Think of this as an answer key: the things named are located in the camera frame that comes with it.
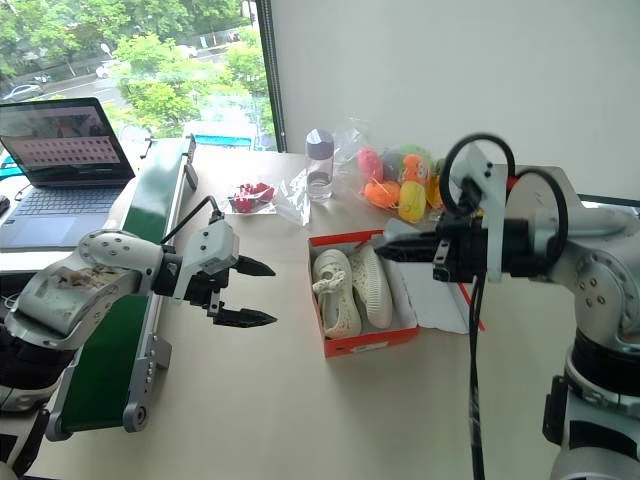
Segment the shoe box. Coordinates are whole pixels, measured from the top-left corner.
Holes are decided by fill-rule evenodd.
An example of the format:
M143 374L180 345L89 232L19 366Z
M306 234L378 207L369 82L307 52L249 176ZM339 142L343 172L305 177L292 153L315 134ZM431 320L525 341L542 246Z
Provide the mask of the shoe box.
M335 248L347 256L372 238L383 234L382 230L345 233L309 238L309 288L315 259L325 250ZM387 329L378 329L366 320L361 312L360 335L331 339L324 335L323 320L316 296L311 291L316 319L326 357L365 352L406 343L422 328L467 333L470 286L446 284L433 280L430 264L395 263L381 259L393 298L393 320Z

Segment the sneaker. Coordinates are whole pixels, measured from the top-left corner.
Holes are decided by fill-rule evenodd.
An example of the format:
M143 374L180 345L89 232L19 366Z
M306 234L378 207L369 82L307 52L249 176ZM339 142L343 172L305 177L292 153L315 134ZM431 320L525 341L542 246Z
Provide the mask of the sneaker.
M355 288L374 327L389 328L393 301L382 263L371 245L365 245L349 257Z
M322 252L313 263L312 274L324 334L329 338L358 335L362 321L353 300L353 279L347 256L335 249Z

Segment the car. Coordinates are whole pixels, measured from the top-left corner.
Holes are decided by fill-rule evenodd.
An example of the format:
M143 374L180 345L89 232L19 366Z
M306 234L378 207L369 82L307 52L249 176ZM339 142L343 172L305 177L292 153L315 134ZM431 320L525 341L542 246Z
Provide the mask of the car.
M105 60L98 68L96 68L96 76L100 79L113 76L117 69L131 68L129 62L119 62L118 60Z
M196 58L198 56L198 50L191 45L176 45L176 50L184 58Z
M20 85L2 97L2 101L6 103L21 102L22 100L28 100L29 98L39 97L43 93L44 89L40 85Z

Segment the clear plastic wrap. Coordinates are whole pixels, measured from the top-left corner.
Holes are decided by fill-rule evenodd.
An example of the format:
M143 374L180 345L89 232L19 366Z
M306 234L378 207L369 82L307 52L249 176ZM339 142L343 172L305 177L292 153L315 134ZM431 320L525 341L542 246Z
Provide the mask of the clear plastic wrap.
M298 173L289 185L281 181L271 203L275 213L287 220L300 226L309 223L311 206L307 196L307 170Z

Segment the water bottle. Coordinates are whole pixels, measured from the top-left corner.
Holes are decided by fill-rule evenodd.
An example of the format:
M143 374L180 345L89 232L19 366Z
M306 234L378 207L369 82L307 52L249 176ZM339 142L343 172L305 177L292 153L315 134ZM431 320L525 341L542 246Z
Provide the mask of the water bottle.
M307 134L307 195L312 202L326 202L333 182L333 136L314 129Z

